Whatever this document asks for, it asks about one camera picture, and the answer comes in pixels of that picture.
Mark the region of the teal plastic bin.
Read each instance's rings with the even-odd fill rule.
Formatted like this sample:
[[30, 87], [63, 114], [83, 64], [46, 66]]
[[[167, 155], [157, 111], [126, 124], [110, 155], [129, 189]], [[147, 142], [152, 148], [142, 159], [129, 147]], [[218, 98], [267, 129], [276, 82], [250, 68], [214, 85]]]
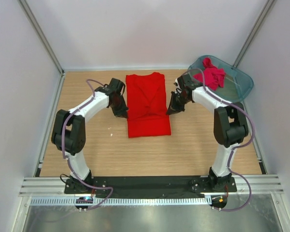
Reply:
[[214, 56], [201, 56], [190, 65], [188, 70], [192, 78], [200, 82], [205, 82], [203, 74], [205, 68], [202, 64], [205, 58], [210, 58], [214, 66], [219, 69], [224, 69], [226, 73], [224, 88], [219, 87], [216, 91], [212, 90], [216, 95], [230, 102], [241, 102], [249, 95], [254, 86], [252, 78]]

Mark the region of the red t shirt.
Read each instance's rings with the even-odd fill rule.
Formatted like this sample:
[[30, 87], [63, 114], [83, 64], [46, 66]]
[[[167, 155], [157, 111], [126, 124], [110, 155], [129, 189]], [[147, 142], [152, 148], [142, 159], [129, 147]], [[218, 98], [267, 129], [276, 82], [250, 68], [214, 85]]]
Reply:
[[127, 75], [128, 137], [171, 135], [166, 107], [165, 76], [159, 72], [149, 75]]

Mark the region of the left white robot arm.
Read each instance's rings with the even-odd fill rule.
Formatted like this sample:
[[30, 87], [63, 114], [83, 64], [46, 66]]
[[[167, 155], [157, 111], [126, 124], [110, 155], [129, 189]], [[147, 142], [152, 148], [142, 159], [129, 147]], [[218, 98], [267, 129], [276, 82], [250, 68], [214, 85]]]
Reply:
[[115, 117], [128, 118], [128, 107], [123, 97], [125, 83], [112, 78], [108, 84], [93, 88], [87, 79], [92, 94], [78, 106], [56, 113], [51, 142], [62, 152], [63, 159], [71, 171], [71, 178], [76, 180], [75, 187], [81, 193], [88, 193], [92, 187], [92, 174], [84, 158], [86, 142], [86, 123], [103, 109], [111, 108]]

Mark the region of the left aluminium corner post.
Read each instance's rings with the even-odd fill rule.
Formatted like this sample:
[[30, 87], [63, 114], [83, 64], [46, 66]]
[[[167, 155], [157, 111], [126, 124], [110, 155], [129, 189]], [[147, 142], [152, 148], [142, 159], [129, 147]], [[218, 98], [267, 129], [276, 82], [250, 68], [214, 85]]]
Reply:
[[28, 21], [30, 22], [32, 28], [34, 29], [35, 33], [37, 34], [39, 40], [41, 41], [44, 49], [48, 53], [49, 57], [51, 58], [53, 64], [55, 65], [56, 69], [59, 71], [60, 75], [64, 75], [64, 69], [62, 68], [57, 56], [55, 55], [48, 39], [46, 38], [41, 26], [39, 25], [33, 11], [31, 10], [29, 4], [26, 0], [17, 0], [20, 7], [22, 8], [24, 14], [26, 15]]

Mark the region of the aluminium corner post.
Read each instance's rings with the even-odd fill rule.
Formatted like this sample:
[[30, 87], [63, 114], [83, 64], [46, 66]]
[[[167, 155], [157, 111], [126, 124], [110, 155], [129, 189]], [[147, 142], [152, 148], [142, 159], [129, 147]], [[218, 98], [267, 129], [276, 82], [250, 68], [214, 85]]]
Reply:
[[44, 49], [48, 53], [49, 57], [51, 58], [53, 64], [55, 65], [56, 69], [59, 71], [60, 75], [64, 75], [64, 69], [62, 68], [57, 56], [55, 55], [48, 39], [46, 38], [41, 26], [39, 25], [33, 11], [31, 10], [29, 4], [26, 0], [17, 0], [20, 7], [22, 8], [24, 14], [26, 15], [28, 21], [30, 22], [32, 28], [34, 29], [35, 33], [37, 34], [39, 40], [41, 41]]
[[246, 53], [248, 52], [252, 42], [256, 38], [258, 32], [260, 31], [262, 25], [266, 21], [266, 18], [269, 16], [271, 10], [276, 4], [276, 0], [267, 0], [265, 5], [263, 6], [261, 12], [259, 13], [251, 31], [249, 32], [239, 54], [237, 55], [233, 67], [238, 68], [240, 63], [242, 62], [243, 58], [245, 57]]

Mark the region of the aluminium front rail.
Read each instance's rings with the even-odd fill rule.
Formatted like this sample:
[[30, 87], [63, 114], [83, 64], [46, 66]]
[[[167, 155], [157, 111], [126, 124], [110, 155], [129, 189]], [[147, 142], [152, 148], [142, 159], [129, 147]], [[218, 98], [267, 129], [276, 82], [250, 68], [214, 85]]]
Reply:
[[[275, 174], [245, 175], [252, 194], [283, 194], [280, 180]], [[26, 177], [19, 196], [61, 196], [65, 184], [58, 177]]]

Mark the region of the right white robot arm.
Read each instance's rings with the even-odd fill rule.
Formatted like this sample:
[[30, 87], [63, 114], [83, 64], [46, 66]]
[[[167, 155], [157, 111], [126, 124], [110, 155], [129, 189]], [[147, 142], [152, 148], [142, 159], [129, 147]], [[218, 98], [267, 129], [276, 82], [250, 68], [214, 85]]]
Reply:
[[248, 135], [244, 107], [240, 102], [231, 103], [214, 94], [202, 83], [193, 82], [189, 74], [175, 80], [176, 90], [171, 93], [167, 115], [185, 110], [189, 102], [196, 102], [208, 109], [214, 116], [214, 138], [218, 149], [214, 164], [209, 169], [208, 186], [213, 191], [223, 191], [231, 182], [229, 168], [237, 147]]

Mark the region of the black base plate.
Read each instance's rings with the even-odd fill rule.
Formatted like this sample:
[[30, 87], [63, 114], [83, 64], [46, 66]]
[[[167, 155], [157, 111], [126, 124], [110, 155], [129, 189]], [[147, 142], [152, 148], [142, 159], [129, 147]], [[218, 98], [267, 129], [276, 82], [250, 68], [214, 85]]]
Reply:
[[187, 199], [201, 198], [205, 193], [225, 194], [237, 191], [232, 177], [215, 185], [207, 176], [96, 176], [95, 187], [112, 187], [111, 198], [118, 199]]

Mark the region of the magenta t shirt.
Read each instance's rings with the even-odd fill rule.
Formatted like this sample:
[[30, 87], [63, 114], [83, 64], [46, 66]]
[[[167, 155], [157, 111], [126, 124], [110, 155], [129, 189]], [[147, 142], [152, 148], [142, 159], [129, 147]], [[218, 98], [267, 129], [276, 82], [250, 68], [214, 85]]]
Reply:
[[212, 64], [210, 58], [205, 58], [202, 62], [205, 85], [211, 90], [216, 91], [219, 87], [224, 88], [226, 73], [224, 69], [219, 69]]

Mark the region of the right aluminium corner post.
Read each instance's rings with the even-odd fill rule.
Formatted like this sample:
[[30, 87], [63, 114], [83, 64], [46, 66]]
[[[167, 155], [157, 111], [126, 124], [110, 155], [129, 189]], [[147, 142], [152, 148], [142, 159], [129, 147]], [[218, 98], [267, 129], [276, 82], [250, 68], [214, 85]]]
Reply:
[[269, 16], [271, 10], [276, 4], [276, 0], [267, 0], [265, 5], [263, 6], [261, 12], [259, 13], [251, 31], [249, 32], [239, 54], [237, 55], [233, 67], [238, 68], [240, 63], [242, 62], [243, 58], [245, 57], [246, 53], [248, 52], [252, 42], [256, 38], [258, 32], [260, 31], [262, 25], [266, 21], [266, 18]]

